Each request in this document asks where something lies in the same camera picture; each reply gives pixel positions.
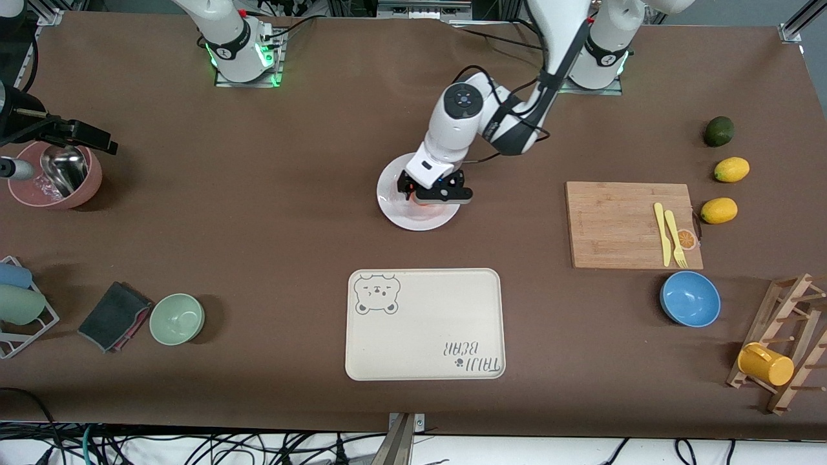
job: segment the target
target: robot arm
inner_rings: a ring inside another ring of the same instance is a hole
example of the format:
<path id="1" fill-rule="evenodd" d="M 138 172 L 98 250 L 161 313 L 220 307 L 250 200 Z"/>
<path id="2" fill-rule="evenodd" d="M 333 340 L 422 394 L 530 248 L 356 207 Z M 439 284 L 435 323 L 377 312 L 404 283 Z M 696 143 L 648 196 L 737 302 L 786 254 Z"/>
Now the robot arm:
<path id="1" fill-rule="evenodd" d="M 695 0 L 604 0 L 591 26 L 588 41 L 571 70 L 571 80 L 586 89 L 602 89 L 612 83 L 623 65 L 646 4 L 666 14 L 687 9 Z"/>
<path id="2" fill-rule="evenodd" d="M 531 97 L 523 102 L 486 73 L 452 84 L 434 108 L 425 140 L 405 166 L 399 191 L 415 194 L 421 204 L 469 202 L 471 192 L 462 186 L 460 166 L 476 134 L 503 155 L 528 151 L 586 41 L 588 8 L 589 0 L 528 0 L 546 55 Z"/>
<path id="3" fill-rule="evenodd" d="M 264 37 L 273 31 L 269 23 L 241 17 L 232 0 L 172 1 L 198 26 L 213 63 L 225 78 L 249 82 L 274 65 L 273 60 L 262 53 L 263 47 L 269 45 Z"/>
<path id="4" fill-rule="evenodd" d="M 37 98 L 0 82 L 0 147 L 45 141 L 56 146 L 86 146 L 117 154 L 108 132 L 75 119 L 49 114 Z"/>

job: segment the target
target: yellow mug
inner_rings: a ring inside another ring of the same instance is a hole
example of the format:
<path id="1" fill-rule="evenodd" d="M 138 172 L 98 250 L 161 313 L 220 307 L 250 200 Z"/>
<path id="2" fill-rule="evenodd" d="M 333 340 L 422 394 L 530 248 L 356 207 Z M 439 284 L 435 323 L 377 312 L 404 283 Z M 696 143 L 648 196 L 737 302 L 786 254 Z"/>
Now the yellow mug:
<path id="1" fill-rule="evenodd" d="M 749 343 L 738 354 L 738 369 L 773 386 L 785 385 L 795 370 L 792 360 L 759 343 Z"/>

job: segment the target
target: pink bowl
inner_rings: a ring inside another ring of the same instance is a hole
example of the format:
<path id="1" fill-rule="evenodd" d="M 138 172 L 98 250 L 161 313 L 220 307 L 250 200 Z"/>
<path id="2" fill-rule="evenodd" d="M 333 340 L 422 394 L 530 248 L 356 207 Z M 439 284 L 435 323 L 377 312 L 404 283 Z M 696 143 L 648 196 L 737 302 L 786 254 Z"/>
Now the pink bowl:
<path id="1" fill-rule="evenodd" d="M 86 179 L 69 197 L 63 198 L 57 188 L 43 174 L 41 155 L 49 146 L 46 142 L 33 142 L 17 156 L 35 168 L 35 176 L 28 181 L 8 181 L 8 189 L 21 204 L 49 210 L 73 209 L 89 201 L 101 187 L 103 171 L 98 158 L 86 147 L 78 147 L 88 165 Z"/>

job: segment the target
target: dark gray cloth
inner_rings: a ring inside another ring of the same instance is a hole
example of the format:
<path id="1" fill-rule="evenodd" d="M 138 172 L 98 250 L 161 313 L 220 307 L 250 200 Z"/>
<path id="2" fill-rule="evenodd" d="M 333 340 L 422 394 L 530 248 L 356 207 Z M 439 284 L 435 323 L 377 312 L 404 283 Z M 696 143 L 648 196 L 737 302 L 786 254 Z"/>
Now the dark gray cloth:
<path id="1" fill-rule="evenodd" d="M 92 313 L 80 324 L 78 333 L 96 343 L 104 352 L 112 349 L 135 324 L 151 302 L 119 282 L 112 283 Z"/>

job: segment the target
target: bear illustration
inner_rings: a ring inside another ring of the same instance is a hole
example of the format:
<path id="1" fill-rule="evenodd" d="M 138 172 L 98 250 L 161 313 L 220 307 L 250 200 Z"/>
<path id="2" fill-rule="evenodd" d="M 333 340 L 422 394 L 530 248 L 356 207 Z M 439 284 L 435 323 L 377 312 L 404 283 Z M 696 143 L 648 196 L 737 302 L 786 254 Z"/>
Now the bear illustration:
<path id="1" fill-rule="evenodd" d="M 399 280 L 393 275 L 359 276 L 353 285 L 357 300 L 356 312 L 363 315 L 371 310 L 383 310 L 388 315 L 395 314 L 399 309 L 396 303 L 399 288 Z"/>

